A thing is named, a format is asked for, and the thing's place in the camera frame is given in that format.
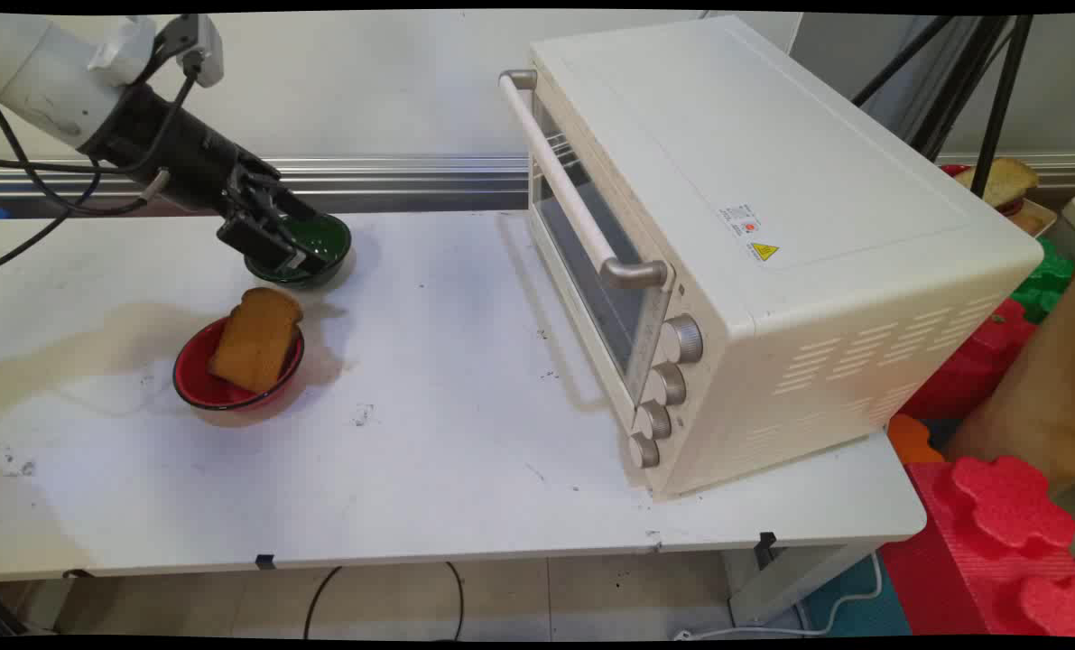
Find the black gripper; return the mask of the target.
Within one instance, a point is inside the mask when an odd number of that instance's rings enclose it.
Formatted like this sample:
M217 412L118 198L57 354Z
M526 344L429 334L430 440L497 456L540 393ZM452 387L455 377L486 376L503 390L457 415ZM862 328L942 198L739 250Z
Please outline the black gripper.
M116 168L137 165L153 148L171 107L149 85L126 89L80 151ZM292 235L292 225L324 228L331 223L329 215L282 185L274 167L186 109L180 109L150 161L127 177L148 185L161 168L171 174L161 194L183 210L223 210L217 237L254 262L274 271L331 262L332 255ZM233 184L236 168L255 173L255 182Z

